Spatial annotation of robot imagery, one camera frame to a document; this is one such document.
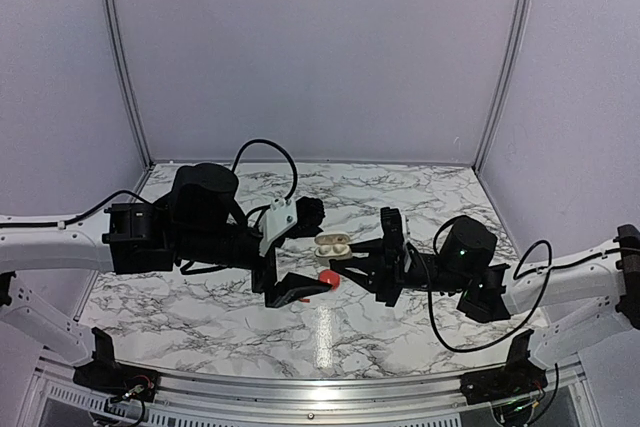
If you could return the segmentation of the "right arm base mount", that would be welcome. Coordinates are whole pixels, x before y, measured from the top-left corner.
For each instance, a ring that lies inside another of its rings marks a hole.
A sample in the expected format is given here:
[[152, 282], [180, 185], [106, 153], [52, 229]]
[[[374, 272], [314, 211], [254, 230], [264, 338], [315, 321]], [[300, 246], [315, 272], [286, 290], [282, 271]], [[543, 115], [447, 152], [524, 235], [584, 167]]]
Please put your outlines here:
[[468, 405], [493, 402], [546, 388], [546, 370], [532, 363], [528, 329], [514, 337], [501, 367], [468, 372], [460, 377], [460, 392]]

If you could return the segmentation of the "white earbud charging case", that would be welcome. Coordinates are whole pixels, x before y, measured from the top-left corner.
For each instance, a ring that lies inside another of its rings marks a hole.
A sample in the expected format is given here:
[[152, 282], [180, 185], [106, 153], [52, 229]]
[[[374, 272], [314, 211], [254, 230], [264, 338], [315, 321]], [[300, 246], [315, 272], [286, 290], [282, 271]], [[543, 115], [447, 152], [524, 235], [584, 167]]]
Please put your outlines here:
[[[320, 233], [314, 238], [314, 243], [314, 255], [320, 262], [328, 263], [330, 260], [345, 260], [352, 257], [352, 252], [349, 247], [351, 237], [344, 232]], [[328, 255], [320, 255], [318, 253], [320, 246], [330, 246], [332, 250]]]

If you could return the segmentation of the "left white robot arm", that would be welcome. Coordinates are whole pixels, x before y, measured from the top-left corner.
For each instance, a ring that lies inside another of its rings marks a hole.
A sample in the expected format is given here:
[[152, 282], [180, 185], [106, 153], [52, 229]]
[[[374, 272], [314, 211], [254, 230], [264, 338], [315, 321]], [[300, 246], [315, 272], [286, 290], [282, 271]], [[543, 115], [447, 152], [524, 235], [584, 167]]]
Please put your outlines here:
[[183, 166], [170, 191], [154, 202], [113, 196], [69, 219], [22, 217], [1, 224], [1, 319], [63, 357], [106, 392], [125, 385], [111, 337], [75, 324], [19, 279], [21, 271], [81, 269], [116, 275], [240, 268], [269, 308], [322, 294], [330, 284], [304, 275], [277, 277], [276, 250], [287, 238], [313, 237], [324, 218], [321, 200], [291, 194], [274, 199], [256, 226], [236, 200], [239, 179], [213, 163]]

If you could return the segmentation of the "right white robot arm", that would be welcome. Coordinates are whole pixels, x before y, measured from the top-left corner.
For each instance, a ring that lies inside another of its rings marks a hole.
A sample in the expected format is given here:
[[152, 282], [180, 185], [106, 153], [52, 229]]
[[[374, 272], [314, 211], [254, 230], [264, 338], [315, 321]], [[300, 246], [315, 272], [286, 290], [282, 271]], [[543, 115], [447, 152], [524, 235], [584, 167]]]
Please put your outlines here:
[[562, 359], [639, 326], [639, 232], [619, 227], [612, 240], [578, 254], [516, 267], [492, 262], [496, 236], [481, 222], [461, 215], [440, 229], [446, 238], [424, 254], [408, 239], [395, 209], [381, 215], [382, 237], [348, 245], [330, 259], [332, 271], [350, 279], [387, 307], [405, 290], [458, 296], [457, 310], [480, 323], [530, 319], [540, 307], [582, 301], [577, 311], [541, 330], [520, 324], [506, 334], [517, 356], [501, 366], [495, 385], [515, 395]]

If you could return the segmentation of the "metal corner post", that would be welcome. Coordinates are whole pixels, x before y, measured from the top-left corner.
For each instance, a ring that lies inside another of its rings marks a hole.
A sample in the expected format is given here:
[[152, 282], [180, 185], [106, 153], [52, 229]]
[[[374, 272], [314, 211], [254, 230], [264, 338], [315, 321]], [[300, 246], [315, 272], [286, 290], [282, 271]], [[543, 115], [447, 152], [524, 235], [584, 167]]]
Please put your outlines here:
[[489, 151], [497, 133], [498, 124], [506, 105], [509, 87], [526, 29], [530, 5], [531, 0], [515, 0], [511, 23], [508, 30], [507, 43], [496, 85], [491, 97], [489, 114], [472, 164], [472, 169], [477, 176], [480, 175], [488, 159]]
[[154, 162], [151, 156], [148, 140], [144, 132], [142, 116], [139, 110], [136, 92], [128, 66], [117, 2], [116, 0], [102, 1], [105, 10], [110, 47], [115, 64], [116, 77], [121, 90], [125, 112], [141, 163], [145, 169], [149, 170], [153, 167]]

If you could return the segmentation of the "right metal corner post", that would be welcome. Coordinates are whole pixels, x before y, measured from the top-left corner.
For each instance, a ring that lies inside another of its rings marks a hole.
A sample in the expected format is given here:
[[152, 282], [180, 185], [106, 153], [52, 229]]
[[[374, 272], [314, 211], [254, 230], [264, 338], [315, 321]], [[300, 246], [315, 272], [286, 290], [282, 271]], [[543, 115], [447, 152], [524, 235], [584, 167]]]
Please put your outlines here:
[[506, 105], [509, 87], [526, 29], [530, 5], [531, 0], [515, 0], [511, 23], [508, 30], [507, 43], [496, 85], [491, 97], [489, 114], [472, 164], [472, 169], [477, 176], [480, 175], [488, 159], [489, 151], [497, 133], [498, 124]]

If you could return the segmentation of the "aluminium front rail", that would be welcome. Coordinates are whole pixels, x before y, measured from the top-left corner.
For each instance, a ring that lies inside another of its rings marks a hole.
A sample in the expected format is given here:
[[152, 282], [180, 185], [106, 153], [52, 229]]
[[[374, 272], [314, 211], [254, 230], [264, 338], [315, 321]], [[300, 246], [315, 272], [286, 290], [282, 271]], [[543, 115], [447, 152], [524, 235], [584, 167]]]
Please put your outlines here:
[[155, 368], [155, 396], [110, 404], [74, 384], [73, 370], [44, 350], [36, 362], [19, 426], [496, 426], [533, 410], [537, 426], [601, 426], [580, 361], [549, 373], [543, 392], [470, 403], [462, 373], [373, 379], [270, 379]]

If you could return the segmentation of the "left metal corner post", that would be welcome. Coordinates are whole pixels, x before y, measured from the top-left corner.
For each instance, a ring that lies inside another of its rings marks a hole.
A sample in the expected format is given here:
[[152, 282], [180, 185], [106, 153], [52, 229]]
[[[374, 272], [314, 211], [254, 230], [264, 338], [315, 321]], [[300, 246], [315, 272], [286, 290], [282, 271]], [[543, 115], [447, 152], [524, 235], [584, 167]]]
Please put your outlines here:
[[148, 140], [144, 132], [142, 116], [139, 110], [136, 92], [128, 66], [117, 2], [116, 0], [102, 1], [105, 10], [110, 47], [115, 64], [116, 77], [121, 90], [125, 112], [141, 163], [145, 169], [149, 170], [153, 167], [154, 162], [151, 156]]

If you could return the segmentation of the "red round charging case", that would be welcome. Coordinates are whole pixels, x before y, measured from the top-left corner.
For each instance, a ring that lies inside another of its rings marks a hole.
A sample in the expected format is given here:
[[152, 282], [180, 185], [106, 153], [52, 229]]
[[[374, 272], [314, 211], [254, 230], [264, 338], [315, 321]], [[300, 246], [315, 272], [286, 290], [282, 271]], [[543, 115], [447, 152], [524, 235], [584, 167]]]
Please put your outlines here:
[[332, 290], [336, 290], [341, 284], [340, 275], [330, 269], [321, 271], [318, 279], [323, 283], [329, 284]]

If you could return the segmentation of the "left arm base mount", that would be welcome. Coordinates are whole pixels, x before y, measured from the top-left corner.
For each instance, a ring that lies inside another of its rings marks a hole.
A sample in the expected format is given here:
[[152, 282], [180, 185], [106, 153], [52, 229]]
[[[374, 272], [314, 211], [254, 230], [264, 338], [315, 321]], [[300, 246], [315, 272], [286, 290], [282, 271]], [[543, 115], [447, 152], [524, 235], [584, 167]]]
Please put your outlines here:
[[97, 327], [93, 327], [91, 333], [94, 340], [91, 359], [74, 368], [73, 382], [111, 394], [119, 401], [127, 399], [126, 393], [132, 391], [131, 397], [152, 402], [156, 395], [159, 372], [117, 361], [111, 336]]

